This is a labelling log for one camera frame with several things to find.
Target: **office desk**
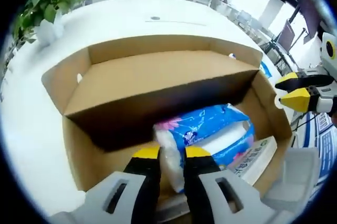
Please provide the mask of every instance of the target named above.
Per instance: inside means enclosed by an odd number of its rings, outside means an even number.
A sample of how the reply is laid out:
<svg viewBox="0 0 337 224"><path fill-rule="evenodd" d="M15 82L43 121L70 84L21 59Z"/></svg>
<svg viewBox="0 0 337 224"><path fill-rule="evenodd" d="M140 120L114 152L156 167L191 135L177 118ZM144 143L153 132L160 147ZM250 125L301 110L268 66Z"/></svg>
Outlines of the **office desk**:
<svg viewBox="0 0 337 224"><path fill-rule="evenodd" d="M160 20L151 20L152 16ZM35 41L19 50L11 62L13 73L7 71L8 84L2 90L3 132L9 157L28 196L47 215L71 211L84 200L68 165L62 117L41 82L48 69L90 44L153 34L215 37L261 50L221 14L182 0L102 1L76 9L62 21L64 35L51 46L40 48Z"/></svg>

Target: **white desk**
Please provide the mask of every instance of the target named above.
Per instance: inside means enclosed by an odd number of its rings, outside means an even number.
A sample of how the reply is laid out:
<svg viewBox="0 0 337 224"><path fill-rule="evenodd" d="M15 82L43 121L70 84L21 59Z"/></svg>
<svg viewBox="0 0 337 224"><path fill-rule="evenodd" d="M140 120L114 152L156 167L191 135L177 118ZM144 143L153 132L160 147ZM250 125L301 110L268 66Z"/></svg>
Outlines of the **white desk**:
<svg viewBox="0 0 337 224"><path fill-rule="evenodd" d="M63 22L65 33L51 46L41 49L36 41L20 49L11 62L13 73L7 71L1 104L5 142L17 177L47 215L71 211L84 200L68 166L61 115L41 83L48 69L90 44L140 35L209 36L260 50L220 13L182 0L102 1L74 10Z"/></svg>

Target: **potted plant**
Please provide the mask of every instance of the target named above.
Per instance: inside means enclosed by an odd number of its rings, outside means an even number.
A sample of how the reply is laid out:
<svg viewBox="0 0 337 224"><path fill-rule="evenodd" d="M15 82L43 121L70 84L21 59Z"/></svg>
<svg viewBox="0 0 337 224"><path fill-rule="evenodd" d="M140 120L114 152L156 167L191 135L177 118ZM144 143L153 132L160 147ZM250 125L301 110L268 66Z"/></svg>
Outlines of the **potted plant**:
<svg viewBox="0 0 337 224"><path fill-rule="evenodd" d="M32 43L33 35L42 46L51 44L63 34L62 14L68 13L84 0L28 0L19 13L13 29L16 44Z"/></svg>

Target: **cardboard box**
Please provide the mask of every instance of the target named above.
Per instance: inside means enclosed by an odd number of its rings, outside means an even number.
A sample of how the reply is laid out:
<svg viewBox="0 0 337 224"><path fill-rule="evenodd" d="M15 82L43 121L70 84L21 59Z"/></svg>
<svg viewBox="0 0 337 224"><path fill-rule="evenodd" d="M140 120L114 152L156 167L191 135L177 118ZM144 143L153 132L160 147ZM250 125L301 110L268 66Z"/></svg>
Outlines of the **cardboard box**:
<svg viewBox="0 0 337 224"><path fill-rule="evenodd" d="M230 53L237 60L227 57ZM259 71L262 53L210 37L157 35L95 44L47 71L42 82L63 115L71 171L87 191L153 142L155 122L207 105L232 103L273 135L277 151L254 185L264 194L276 179L291 130L275 92ZM83 79L78 83L77 76ZM162 175L160 201L174 194Z"/></svg>

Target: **cable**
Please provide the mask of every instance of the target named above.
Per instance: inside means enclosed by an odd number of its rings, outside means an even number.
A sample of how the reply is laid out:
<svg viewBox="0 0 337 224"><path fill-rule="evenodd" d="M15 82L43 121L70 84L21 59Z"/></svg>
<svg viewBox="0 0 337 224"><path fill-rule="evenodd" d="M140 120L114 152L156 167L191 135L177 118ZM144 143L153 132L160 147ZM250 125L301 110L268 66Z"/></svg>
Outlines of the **cable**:
<svg viewBox="0 0 337 224"><path fill-rule="evenodd" d="M304 122L304 123L300 124L299 126L297 126L297 127L293 130L293 132L295 132L299 127L303 126L304 124L307 124L308 122L310 122L311 120L313 120L314 118L316 118L317 115L318 115L318 114L316 114L316 115L315 115L314 117L312 117L310 120L307 120L306 122Z"/></svg>

